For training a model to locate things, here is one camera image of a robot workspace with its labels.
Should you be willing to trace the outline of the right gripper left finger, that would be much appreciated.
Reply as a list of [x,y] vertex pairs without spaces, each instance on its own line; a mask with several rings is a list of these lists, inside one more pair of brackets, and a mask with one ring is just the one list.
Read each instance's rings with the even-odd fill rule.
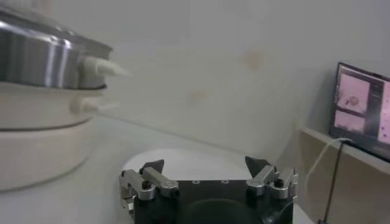
[[153,200],[157,193],[167,198],[179,196],[179,182],[162,174],[163,159],[147,162],[137,172],[133,169],[123,170],[119,175],[121,198],[131,201],[133,197],[142,201]]

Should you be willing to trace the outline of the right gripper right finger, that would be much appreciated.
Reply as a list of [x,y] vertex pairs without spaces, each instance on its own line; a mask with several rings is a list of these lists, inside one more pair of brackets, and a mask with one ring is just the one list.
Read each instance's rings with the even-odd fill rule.
[[248,189],[257,197],[269,194],[276,200],[294,199],[297,197],[298,173],[287,167],[279,170],[265,159],[245,156],[246,166],[251,179],[246,181]]

